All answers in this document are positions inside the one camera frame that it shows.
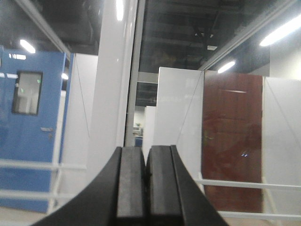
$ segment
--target fluorescent light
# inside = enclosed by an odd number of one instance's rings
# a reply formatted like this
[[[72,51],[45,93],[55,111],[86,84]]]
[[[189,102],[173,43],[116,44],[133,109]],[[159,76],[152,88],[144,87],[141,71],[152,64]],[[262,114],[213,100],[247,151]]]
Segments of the fluorescent light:
[[[226,70],[230,69],[231,67],[233,67],[235,64],[235,61],[231,61],[229,63],[226,63],[223,67],[221,67],[220,69],[218,69],[217,73],[223,73]]]
[[[16,54],[16,59],[18,59],[18,60],[26,60],[26,56],[25,55],[21,55],[21,54]]]
[[[271,34],[265,37],[259,45],[260,46],[271,45],[276,41],[284,38],[288,34],[296,31],[300,27],[301,27],[301,15],[297,16],[296,18],[292,19],[291,21],[287,22],[281,27],[277,28],[275,31],[273,31]]]
[[[124,11],[123,0],[116,0],[117,20],[119,20],[119,21],[123,20],[123,14],[124,14],[123,11]]]
[[[18,78],[17,74],[6,74],[6,75],[9,79],[17,79]]]
[[[62,79],[68,80],[69,77],[65,73],[62,73]]]
[[[21,40],[20,40],[20,44],[21,44],[21,46],[23,46],[23,48],[26,49],[28,52],[30,52],[30,53],[36,53],[35,48],[34,48],[31,44],[29,44],[26,40],[21,39]]]
[[[21,55],[21,54],[9,53],[8,57],[13,58],[13,59],[17,59],[17,60],[26,60],[26,55]]]

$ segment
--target blue door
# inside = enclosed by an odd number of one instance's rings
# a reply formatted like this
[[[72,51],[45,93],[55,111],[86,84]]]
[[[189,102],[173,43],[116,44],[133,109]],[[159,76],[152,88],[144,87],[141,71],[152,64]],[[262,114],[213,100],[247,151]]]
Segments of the blue door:
[[[4,50],[0,66],[0,159],[52,162],[65,54]],[[51,171],[0,168],[0,189],[49,192]],[[47,201],[0,199],[46,212]]]

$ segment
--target door window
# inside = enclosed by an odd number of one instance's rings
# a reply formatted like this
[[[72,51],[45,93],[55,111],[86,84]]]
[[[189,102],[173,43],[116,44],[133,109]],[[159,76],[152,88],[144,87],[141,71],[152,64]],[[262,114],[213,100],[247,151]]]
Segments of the door window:
[[[20,72],[15,84],[13,113],[38,114],[42,73]]]

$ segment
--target brown wooden door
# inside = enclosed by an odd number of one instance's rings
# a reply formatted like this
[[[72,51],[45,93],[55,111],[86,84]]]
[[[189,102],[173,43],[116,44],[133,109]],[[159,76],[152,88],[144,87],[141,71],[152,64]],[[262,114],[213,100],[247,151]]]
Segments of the brown wooden door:
[[[204,179],[261,183],[262,77],[205,73]],[[261,189],[205,186],[217,210],[261,212]]]

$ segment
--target dark ceiling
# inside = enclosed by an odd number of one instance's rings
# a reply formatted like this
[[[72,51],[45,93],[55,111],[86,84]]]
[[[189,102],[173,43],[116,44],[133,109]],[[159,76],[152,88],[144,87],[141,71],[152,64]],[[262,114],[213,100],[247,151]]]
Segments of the dark ceiling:
[[[73,53],[98,55],[103,0],[31,0]],[[146,0],[139,71],[160,66],[197,70],[276,0]],[[57,51],[16,0],[0,0],[0,45],[21,48],[21,38],[37,50]],[[208,46],[217,47],[209,50]],[[250,39],[231,53],[239,72],[269,62],[269,51]],[[153,85],[138,85],[137,103],[155,105]]]
[[[32,0],[32,3],[70,52],[98,55],[102,0]],[[4,48],[21,48],[19,41],[23,38],[37,50],[57,51],[14,0],[0,0],[0,20],[0,45]]]

